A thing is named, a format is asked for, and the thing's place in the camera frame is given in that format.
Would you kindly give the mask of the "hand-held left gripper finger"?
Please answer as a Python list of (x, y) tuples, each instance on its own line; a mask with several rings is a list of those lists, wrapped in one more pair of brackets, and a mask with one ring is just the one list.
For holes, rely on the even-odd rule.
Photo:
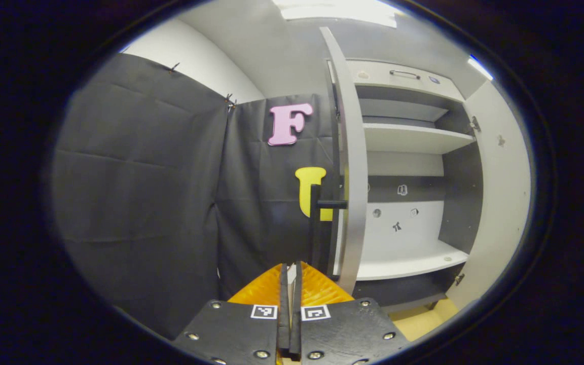
[(229, 300), (210, 300), (172, 342), (203, 364), (279, 364), (289, 348), (287, 264), (262, 273)]
[(355, 299), (299, 261), (290, 318), (290, 354), (301, 364), (375, 364), (409, 345), (373, 298)]

